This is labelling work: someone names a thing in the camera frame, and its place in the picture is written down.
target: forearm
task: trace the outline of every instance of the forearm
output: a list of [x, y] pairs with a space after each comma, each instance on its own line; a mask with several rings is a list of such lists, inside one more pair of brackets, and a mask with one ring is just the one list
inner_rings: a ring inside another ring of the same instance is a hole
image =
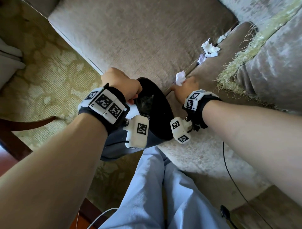
[[68, 228], [93, 179], [107, 132], [89, 114], [0, 177], [3, 228]]
[[204, 122], [245, 161], [302, 205], [302, 117], [208, 102]]

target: light blue pants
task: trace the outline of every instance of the light blue pants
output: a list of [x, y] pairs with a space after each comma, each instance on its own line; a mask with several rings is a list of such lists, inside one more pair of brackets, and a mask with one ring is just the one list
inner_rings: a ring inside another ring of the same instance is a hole
[[164, 184], [168, 228], [229, 228], [193, 180], [157, 148], [144, 150], [119, 209], [99, 229], [165, 228]]

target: sofa armrest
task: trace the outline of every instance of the sofa armrest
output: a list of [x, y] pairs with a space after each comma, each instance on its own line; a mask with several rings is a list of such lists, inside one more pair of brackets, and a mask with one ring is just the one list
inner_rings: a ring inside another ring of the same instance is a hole
[[60, 0], [23, 0], [32, 8], [48, 18]]

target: hand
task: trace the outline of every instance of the hand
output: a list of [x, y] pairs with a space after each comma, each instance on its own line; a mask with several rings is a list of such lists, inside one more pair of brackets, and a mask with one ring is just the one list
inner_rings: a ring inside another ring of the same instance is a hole
[[175, 97], [178, 102], [184, 104], [186, 98], [192, 93], [192, 91], [199, 90], [199, 83], [196, 81], [194, 76], [186, 79], [182, 86], [173, 85], [170, 87], [172, 91], [174, 91]]
[[142, 91], [142, 86], [136, 79], [130, 79], [121, 70], [117, 68], [109, 68], [105, 74], [102, 75], [103, 86], [109, 83], [110, 87], [119, 89], [124, 95], [126, 101], [133, 105], [134, 98], [138, 97], [138, 94]]

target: carpet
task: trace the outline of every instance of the carpet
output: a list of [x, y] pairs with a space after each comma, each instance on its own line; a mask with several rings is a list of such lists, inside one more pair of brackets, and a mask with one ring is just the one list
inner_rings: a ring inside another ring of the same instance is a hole
[[[22, 1], [5, 1], [0, 7], [0, 37], [23, 52], [26, 64], [0, 91], [0, 117], [13, 121], [59, 117], [44, 127], [15, 132], [34, 150], [77, 116], [79, 102], [101, 84], [101, 76], [47, 19]], [[119, 207], [140, 156], [137, 152], [115, 162], [100, 161], [87, 198], [101, 211]]]

